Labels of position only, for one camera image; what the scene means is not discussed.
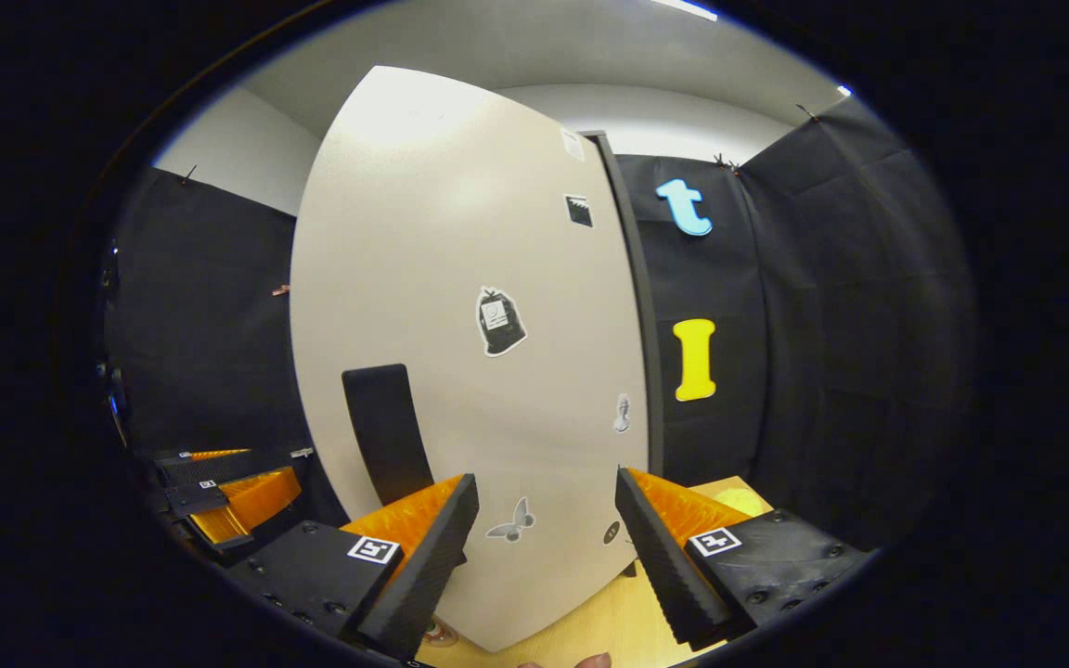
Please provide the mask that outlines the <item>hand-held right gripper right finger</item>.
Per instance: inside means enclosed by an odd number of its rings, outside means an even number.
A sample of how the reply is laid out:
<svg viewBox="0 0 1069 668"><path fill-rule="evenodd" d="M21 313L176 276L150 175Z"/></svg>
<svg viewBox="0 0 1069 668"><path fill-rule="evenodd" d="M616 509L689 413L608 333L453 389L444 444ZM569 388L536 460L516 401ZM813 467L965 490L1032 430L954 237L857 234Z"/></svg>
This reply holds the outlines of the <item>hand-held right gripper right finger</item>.
<svg viewBox="0 0 1069 668"><path fill-rule="evenodd" d="M695 651L780 630L872 562L797 513L752 516L632 467L615 506L673 639Z"/></svg>

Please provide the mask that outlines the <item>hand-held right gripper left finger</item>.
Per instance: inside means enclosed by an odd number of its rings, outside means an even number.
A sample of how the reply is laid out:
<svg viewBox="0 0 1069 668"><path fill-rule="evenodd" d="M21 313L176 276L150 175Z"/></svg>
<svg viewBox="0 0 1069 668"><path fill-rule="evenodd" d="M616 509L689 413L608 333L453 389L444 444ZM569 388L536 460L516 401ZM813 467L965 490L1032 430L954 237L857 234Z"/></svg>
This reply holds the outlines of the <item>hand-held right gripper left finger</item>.
<svg viewBox="0 0 1069 668"><path fill-rule="evenodd" d="M305 633L415 661L478 511L475 475L455 475L365 516L369 527L301 521L224 576Z"/></svg>

